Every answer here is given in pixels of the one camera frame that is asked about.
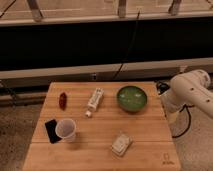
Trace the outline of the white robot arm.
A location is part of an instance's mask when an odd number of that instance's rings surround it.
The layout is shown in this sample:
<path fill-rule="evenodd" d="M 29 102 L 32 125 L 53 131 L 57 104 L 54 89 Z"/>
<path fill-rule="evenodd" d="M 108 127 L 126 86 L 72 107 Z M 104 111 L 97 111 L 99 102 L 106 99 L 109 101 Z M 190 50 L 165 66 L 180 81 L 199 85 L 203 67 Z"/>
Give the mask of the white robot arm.
<path fill-rule="evenodd" d="M 213 119 L 213 92 L 208 90 L 211 79 L 201 69 L 178 74 L 170 80 L 170 88 L 160 95 L 169 123 L 174 123 L 185 104 L 192 104 Z"/>

